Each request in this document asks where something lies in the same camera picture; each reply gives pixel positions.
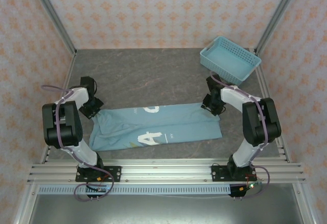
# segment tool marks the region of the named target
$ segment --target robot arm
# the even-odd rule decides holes
[[[92,170],[87,165],[103,168],[99,155],[92,151],[83,140],[83,129],[78,110],[88,118],[95,116],[103,102],[94,97],[95,81],[90,77],[82,77],[79,86],[72,87],[70,92],[55,103],[42,107],[43,133],[45,142],[79,159],[78,172],[86,178],[96,178],[100,171]],[[59,123],[62,146],[58,141],[56,108],[59,106]]]
[[[250,166],[256,155],[267,143],[281,135],[281,125],[276,108],[270,98],[261,99],[248,95],[237,86],[226,87],[218,75],[214,75],[213,78],[207,78],[211,94],[206,95],[201,107],[209,110],[213,115],[219,115],[224,105],[228,103],[242,112],[245,139],[239,149],[229,158],[227,167],[232,178],[243,178],[246,172],[251,171]],[[262,117],[254,99],[260,105],[266,128],[263,126]],[[265,143],[265,129],[268,136],[267,143]]]

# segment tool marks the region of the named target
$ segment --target patterned wallpaper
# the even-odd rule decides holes
[[[293,0],[261,55],[292,160],[327,219],[327,0]]]
[[[280,0],[51,0],[75,48],[256,47]]]
[[[41,107],[58,98],[71,55],[39,0],[0,0],[0,223],[9,224],[44,150]]]

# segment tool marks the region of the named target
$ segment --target light blue basket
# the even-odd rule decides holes
[[[200,52],[200,63],[221,78],[240,85],[261,59],[223,36],[218,36]]]

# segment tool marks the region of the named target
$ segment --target purple cable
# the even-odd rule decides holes
[[[255,157],[260,153],[260,151],[261,151],[261,150],[262,150],[262,149],[263,149],[263,148],[268,144],[268,132],[267,132],[267,125],[266,125],[265,117],[264,117],[264,114],[263,114],[263,112],[262,112],[262,110],[261,110],[260,104],[258,103],[258,101],[257,101],[253,96],[251,96],[251,95],[248,94],[247,92],[244,92],[243,90],[240,90],[240,89],[238,89],[238,88],[231,87],[231,86],[229,86],[229,85],[227,85],[227,84],[225,84],[225,83],[223,83],[223,82],[217,80],[217,79],[214,77],[214,74],[216,74],[216,73],[215,73],[215,72],[210,72],[210,76],[211,76],[211,78],[212,78],[214,81],[216,81],[217,83],[223,85],[224,87],[226,87],[226,88],[228,88],[228,89],[235,90],[236,92],[238,92],[238,93],[244,95],[245,97],[248,97],[248,98],[250,98],[251,100],[253,100],[254,103],[256,104],[257,108],[258,108],[258,111],[259,111],[259,114],[260,114],[260,117],[261,117],[261,122],[262,122],[262,126],[263,126],[263,129],[264,129],[264,134],[265,134],[265,142],[264,142],[264,144],[263,144],[262,146],[260,146],[260,149],[259,149],[259,150],[258,150],[258,151],[257,151],[257,152],[252,156],[252,157],[251,157],[251,159],[250,159],[250,167],[251,167],[251,168],[261,168],[261,169],[265,170],[265,171],[267,172],[267,177],[268,177],[268,179],[267,179],[267,185],[266,185],[266,187],[263,188],[260,192],[258,192],[258,193],[256,193],[256,194],[253,194],[253,195],[250,195],[250,196],[245,196],[245,197],[243,197],[243,198],[252,198],[252,197],[258,196],[258,195],[262,194],[263,192],[265,192],[265,191],[267,190],[268,186],[269,186],[269,183],[270,183],[270,174],[269,174],[268,170],[267,170],[265,167],[263,167],[263,166],[254,166],[254,165],[252,164],[253,159],[254,159],[254,158],[255,158]]]
[[[66,94],[63,98],[61,98],[56,106],[56,111],[55,111],[55,118],[56,118],[56,129],[57,129],[57,137],[58,137],[58,142],[59,142],[59,146],[61,149],[65,149],[65,150],[68,150],[72,157],[79,163],[91,168],[91,169],[95,169],[95,170],[98,170],[98,171],[101,171],[101,172],[104,172],[105,174],[107,174],[111,180],[112,180],[112,184],[111,184],[111,187],[109,188],[108,191],[106,191],[105,194],[103,194],[102,196],[100,197],[97,197],[97,200],[107,196],[109,194],[109,192],[112,190],[113,188],[113,185],[114,185],[114,179],[113,179],[113,176],[107,171],[107,170],[104,170],[104,169],[101,169],[101,168],[98,168],[98,167],[95,167],[93,165],[90,165],[90,164],[87,164],[85,162],[83,162],[82,160],[80,160],[78,157],[76,157],[74,155],[74,152],[71,148],[69,147],[65,147],[63,144],[62,144],[62,139],[61,139],[61,132],[60,132],[60,122],[57,122],[57,121],[60,121],[59,120],[59,107],[60,107],[60,104],[63,103],[66,99],[68,99],[71,95],[73,95],[74,91],[72,89],[63,89],[63,88],[60,88],[60,87],[56,87],[56,86],[52,86],[52,85],[42,85],[41,86],[42,89],[46,90],[46,91],[52,91],[52,92],[60,92],[60,91],[63,91],[63,92],[68,92],[68,94]],[[86,199],[82,199],[82,198],[79,198],[76,194],[76,191],[79,187],[81,186],[93,186],[93,187],[100,187],[101,184],[90,184],[90,183],[81,183],[79,185],[76,186],[76,188],[74,189],[74,198],[78,201],[82,201],[82,202],[87,202],[87,201],[92,201],[92,198],[86,198]]]

